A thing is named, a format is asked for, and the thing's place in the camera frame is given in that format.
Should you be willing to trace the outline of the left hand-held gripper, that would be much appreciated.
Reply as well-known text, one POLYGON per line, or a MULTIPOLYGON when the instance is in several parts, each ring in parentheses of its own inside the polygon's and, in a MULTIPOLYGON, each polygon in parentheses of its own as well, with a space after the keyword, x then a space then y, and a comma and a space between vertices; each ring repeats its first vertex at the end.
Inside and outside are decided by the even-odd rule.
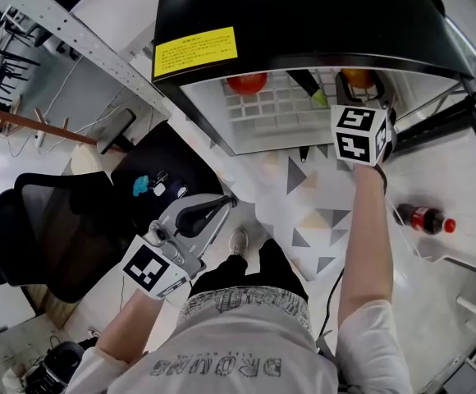
POLYGON ((215 194, 175 200, 150 223, 144 236, 134 238, 121 271, 146 296, 167 297, 206 269, 204 253, 236 204, 233 196, 215 194))

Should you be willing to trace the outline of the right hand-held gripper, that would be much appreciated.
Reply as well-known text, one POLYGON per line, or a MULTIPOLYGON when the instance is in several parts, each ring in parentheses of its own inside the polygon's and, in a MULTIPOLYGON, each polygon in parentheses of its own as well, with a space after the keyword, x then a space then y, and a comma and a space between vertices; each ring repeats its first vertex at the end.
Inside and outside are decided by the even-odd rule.
MULTIPOLYGON (((371 71, 377 90, 374 99, 386 101, 386 75, 371 71)), ((335 76, 338 104, 355 104, 345 75, 335 76)), ((338 159, 366 166, 377 166, 391 155, 396 144, 392 111, 365 106, 331 106, 331 132, 338 159)))

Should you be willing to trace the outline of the orange fruit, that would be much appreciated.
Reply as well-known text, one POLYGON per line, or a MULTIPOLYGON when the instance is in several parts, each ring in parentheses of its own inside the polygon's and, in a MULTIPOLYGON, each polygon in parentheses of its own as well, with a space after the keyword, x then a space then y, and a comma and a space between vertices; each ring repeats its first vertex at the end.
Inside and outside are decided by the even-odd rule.
POLYGON ((349 86, 357 89, 369 89, 374 86, 372 72, 366 69, 343 68, 341 73, 349 86))

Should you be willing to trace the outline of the black mini fridge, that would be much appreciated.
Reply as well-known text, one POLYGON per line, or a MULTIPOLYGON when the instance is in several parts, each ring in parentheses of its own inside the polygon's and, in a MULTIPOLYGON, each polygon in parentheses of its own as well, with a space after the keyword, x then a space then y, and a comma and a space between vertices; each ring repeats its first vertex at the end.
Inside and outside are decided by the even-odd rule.
POLYGON ((476 271, 476 47, 441 0, 159 0, 153 84, 223 151, 331 145, 335 76, 380 71, 376 87, 350 87, 355 104, 392 111, 396 144, 384 168, 391 214, 399 204, 442 210, 453 233, 395 225, 401 252, 476 271), (287 74, 305 69, 329 106, 287 74), (267 73, 257 94, 227 78, 267 73))

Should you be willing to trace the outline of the red apple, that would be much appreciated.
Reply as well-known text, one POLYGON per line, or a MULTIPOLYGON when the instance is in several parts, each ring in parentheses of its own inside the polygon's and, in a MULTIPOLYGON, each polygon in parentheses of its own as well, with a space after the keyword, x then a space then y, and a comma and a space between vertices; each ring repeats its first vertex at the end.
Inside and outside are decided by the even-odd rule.
POLYGON ((241 76, 232 76, 227 78, 230 88, 240 95, 257 94, 266 85, 268 74, 254 73, 241 76))

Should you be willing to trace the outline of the person's right forearm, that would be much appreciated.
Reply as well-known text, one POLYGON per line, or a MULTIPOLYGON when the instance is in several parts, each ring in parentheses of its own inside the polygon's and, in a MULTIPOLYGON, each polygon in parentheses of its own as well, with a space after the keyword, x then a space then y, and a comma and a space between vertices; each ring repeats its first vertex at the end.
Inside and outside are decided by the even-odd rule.
POLYGON ((357 164, 354 177, 355 199, 338 324, 369 302, 390 301, 393 290, 393 258, 382 174, 374 167, 357 164))

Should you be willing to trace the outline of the black square stool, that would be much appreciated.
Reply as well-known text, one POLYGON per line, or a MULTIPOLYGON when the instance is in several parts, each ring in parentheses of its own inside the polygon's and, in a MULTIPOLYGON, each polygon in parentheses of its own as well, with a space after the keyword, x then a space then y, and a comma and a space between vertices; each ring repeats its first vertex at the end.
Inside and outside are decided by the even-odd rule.
POLYGON ((173 201, 168 192, 159 197, 153 193, 158 184, 156 175, 160 171, 168 173, 168 178, 162 181, 166 188, 179 181, 186 188, 187 195, 224 193, 211 167, 163 121, 121 160, 111 174, 112 183, 140 235, 148 231, 149 224, 158 219, 173 201), (140 176, 149 177, 149 189, 134 197, 133 185, 140 176))

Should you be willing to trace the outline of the black wrist band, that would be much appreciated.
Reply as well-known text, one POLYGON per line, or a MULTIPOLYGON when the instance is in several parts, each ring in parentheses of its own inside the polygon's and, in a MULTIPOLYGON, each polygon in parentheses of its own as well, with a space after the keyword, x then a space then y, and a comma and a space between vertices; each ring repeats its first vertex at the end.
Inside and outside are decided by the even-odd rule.
POLYGON ((379 176, 382 178, 382 184, 383 184, 383 192, 387 192, 387 176, 385 172, 382 170, 382 167, 380 165, 375 165, 373 166, 373 169, 379 174, 379 176))

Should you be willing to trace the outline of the triangle patterned white mat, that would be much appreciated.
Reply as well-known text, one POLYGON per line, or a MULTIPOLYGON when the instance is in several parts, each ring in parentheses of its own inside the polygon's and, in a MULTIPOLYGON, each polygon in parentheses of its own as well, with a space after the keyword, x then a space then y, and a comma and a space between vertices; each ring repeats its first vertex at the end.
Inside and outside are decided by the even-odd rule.
POLYGON ((331 145, 313 146, 306 161, 298 149, 232 157, 182 112, 168 121, 236 198, 282 247, 308 282, 343 260, 355 183, 331 145))

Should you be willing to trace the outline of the dark gray box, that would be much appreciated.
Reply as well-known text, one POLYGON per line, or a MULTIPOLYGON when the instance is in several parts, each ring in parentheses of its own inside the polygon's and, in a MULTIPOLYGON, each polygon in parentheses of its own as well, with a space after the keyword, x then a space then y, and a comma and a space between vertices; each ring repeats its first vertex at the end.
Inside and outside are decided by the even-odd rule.
POLYGON ((135 120, 136 115, 129 108, 115 114, 99 135, 96 144, 99 153, 104 155, 113 147, 119 148, 124 153, 131 151, 135 145, 124 136, 124 133, 135 120))

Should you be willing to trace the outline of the beige round stool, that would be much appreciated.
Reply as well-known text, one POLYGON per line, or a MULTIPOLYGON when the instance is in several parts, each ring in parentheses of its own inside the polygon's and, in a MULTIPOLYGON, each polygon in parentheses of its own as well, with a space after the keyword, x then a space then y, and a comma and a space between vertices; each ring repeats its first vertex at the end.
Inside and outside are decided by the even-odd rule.
POLYGON ((73 175, 83 175, 103 170, 97 148, 87 144, 79 144, 72 150, 70 164, 73 175))

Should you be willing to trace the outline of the black mesh office chair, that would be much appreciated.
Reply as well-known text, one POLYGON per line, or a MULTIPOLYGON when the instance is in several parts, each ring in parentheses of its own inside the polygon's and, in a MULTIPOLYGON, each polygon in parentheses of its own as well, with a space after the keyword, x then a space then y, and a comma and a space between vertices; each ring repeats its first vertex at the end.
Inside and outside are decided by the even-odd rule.
POLYGON ((121 262, 135 234, 105 172, 23 173, 0 194, 0 276, 75 303, 121 262))

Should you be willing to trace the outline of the cola bottle with red label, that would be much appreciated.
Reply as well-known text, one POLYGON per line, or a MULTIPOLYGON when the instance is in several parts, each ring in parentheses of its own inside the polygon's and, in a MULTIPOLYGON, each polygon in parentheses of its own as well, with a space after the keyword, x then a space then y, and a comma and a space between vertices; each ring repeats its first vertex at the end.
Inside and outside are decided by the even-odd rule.
POLYGON ((393 215, 399 225, 411 227, 427 235, 453 233, 456 229, 456 220, 448 218, 438 208, 399 204, 393 215))

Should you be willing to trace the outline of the wooden coat rack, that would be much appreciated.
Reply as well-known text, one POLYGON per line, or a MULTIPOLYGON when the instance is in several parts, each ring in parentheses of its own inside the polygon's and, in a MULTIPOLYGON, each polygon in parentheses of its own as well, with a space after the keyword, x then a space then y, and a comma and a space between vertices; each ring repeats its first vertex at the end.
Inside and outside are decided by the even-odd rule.
POLYGON ((9 112, 0 111, 0 121, 11 123, 16 126, 23 126, 35 131, 42 131, 46 134, 62 137, 63 139, 73 140, 82 144, 89 144, 95 146, 97 141, 85 135, 80 135, 75 132, 70 132, 67 129, 50 126, 39 120, 33 120, 26 117, 13 115, 9 112))

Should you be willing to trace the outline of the white metal shelving rack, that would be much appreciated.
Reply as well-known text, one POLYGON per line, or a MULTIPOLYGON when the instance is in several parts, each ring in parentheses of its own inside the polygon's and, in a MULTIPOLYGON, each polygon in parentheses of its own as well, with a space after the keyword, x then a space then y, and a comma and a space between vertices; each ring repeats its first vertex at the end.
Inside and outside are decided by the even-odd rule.
POLYGON ((163 105, 164 97, 151 84, 151 80, 144 77, 83 22, 57 2, 54 0, 7 1, 31 20, 36 21, 53 35, 70 44, 94 65, 158 110, 165 118, 171 117, 171 113, 163 105))

